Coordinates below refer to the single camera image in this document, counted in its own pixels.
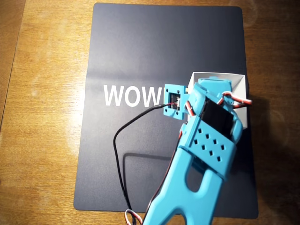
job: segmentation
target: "black wire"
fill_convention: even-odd
[[[114,149],[114,153],[115,153],[115,156],[116,156],[116,162],[117,162],[117,169],[118,169],[118,175],[119,175],[119,180],[120,180],[120,184],[121,184],[121,188],[122,188],[122,191],[123,191],[123,195],[125,197],[125,200],[126,200],[126,203],[127,203],[127,206],[129,209],[132,210],[132,207],[131,207],[131,204],[130,204],[130,200],[129,200],[129,197],[128,197],[128,192],[127,190],[124,188],[124,183],[123,183],[123,179],[122,179],[122,175],[121,175],[121,170],[120,170],[120,163],[119,163],[119,157],[118,157],[118,151],[117,151],[117,146],[116,146],[116,138],[118,136],[118,134],[123,130],[125,129],[126,127],[128,127],[130,124],[132,124],[134,121],[136,121],[137,119],[141,118],[142,116],[146,115],[147,113],[150,113],[151,111],[155,110],[155,109],[161,109],[165,106],[167,106],[168,104],[160,104],[160,105],[155,105],[155,106],[152,106],[150,107],[149,109],[145,110],[144,112],[142,112],[141,114],[137,115],[136,117],[134,117],[132,120],[130,120],[129,122],[127,122],[125,125],[123,125],[117,132],[116,134],[114,135],[113,137],[113,149]],[[133,217],[133,225],[136,224],[136,220],[135,218]]]
[[[180,141],[180,138],[181,138],[181,135],[180,135],[179,138],[178,138],[178,141],[177,141],[177,144],[176,144],[176,148],[175,148],[175,150],[174,150],[174,152],[173,152],[173,154],[172,154],[172,157],[171,157],[170,163],[169,163],[169,165],[168,165],[167,171],[165,172],[165,176],[164,176],[163,180],[161,181],[160,185],[158,186],[158,189],[156,190],[156,192],[154,193],[154,195],[152,196],[152,198],[151,198],[151,200],[150,200],[150,202],[149,202],[149,204],[148,204],[148,207],[147,207],[147,209],[146,209],[146,212],[145,212],[145,216],[144,216],[143,222],[145,221],[145,218],[146,218],[146,216],[147,216],[147,214],[148,214],[148,211],[149,211],[149,208],[150,208],[150,206],[151,206],[151,203],[153,202],[153,200],[154,200],[154,199],[156,198],[156,196],[158,195],[158,193],[159,193],[161,187],[163,186],[163,184],[164,184],[164,182],[165,182],[165,179],[166,179],[166,177],[167,177],[167,175],[168,175],[168,173],[169,173],[169,170],[170,170],[172,161],[173,161],[173,159],[174,159],[174,156],[175,156],[175,153],[176,153],[176,150],[177,150],[179,141]]]

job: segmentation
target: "wooden table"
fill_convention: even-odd
[[[73,208],[96,1],[27,0],[23,12],[24,2],[0,3],[0,224],[124,224],[123,213]],[[214,224],[300,224],[299,1],[139,3],[243,9],[259,217]]]

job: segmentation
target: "wood grain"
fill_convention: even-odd
[[[259,217],[214,224],[300,224],[299,1],[138,2],[243,9]],[[0,133],[0,224],[124,224],[73,208],[94,3],[26,1]]]
[[[0,1],[0,124],[25,0]]]

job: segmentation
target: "white wire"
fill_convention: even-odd
[[[135,218],[137,218],[137,220],[140,222],[140,224],[143,224],[143,220],[142,220],[142,218],[136,213],[136,212],[134,212],[133,210],[130,210],[130,209],[127,209],[126,211],[125,211],[125,221],[126,221],[126,224],[127,225],[131,225],[131,223],[130,223],[130,221],[128,220],[128,217],[127,217],[127,213],[132,213],[133,215],[134,215],[134,217]]]

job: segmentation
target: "black paper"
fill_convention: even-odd
[[[113,136],[122,125],[146,110],[151,87],[156,100],[162,88],[162,103],[164,85],[187,86],[193,72],[247,76],[240,8],[95,4],[74,196],[76,209],[126,210]],[[122,86],[123,93],[120,102],[113,97],[109,105],[114,85],[118,97]],[[167,169],[183,122],[164,116],[162,109],[155,110],[119,134],[120,166],[133,210],[145,211]],[[188,182],[191,189],[199,184],[195,170]],[[238,144],[215,216],[257,215],[249,127]]]

